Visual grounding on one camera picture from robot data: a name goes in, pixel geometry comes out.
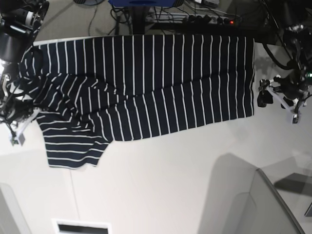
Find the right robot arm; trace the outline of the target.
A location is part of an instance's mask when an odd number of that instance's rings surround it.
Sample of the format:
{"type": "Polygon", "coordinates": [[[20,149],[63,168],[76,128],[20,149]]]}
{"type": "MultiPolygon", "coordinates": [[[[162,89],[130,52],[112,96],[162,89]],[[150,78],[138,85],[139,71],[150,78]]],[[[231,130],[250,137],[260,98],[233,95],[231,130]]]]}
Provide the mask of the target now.
{"type": "Polygon", "coordinates": [[[12,145],[24,144],[23,132],[40,112],[19,65],[28,51],[42,54],[33,43],[48,9],[47,0],[0,2],[0,122],[8,129],[12,145]]]}

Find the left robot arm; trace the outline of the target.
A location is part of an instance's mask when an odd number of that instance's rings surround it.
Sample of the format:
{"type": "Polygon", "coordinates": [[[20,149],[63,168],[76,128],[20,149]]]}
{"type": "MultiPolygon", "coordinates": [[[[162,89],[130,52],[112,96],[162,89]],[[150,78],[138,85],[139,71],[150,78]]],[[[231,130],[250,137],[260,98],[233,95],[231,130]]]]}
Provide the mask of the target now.
{"type": "Polygon", "coordinates": [[[258,107],[264,108],[278,100],[290,115],[292,124],[300,121],[300,108],[306,106],[312,94],[312,31],[304,24],[311,15],[310,0],[263,0],[268,21],[276,27],[277,37],[290,60],[281,64],[267,44],[263,47],[272,61],[281,69],[291,71],[286,77],[280,75],[259,82],[258,107]]]}

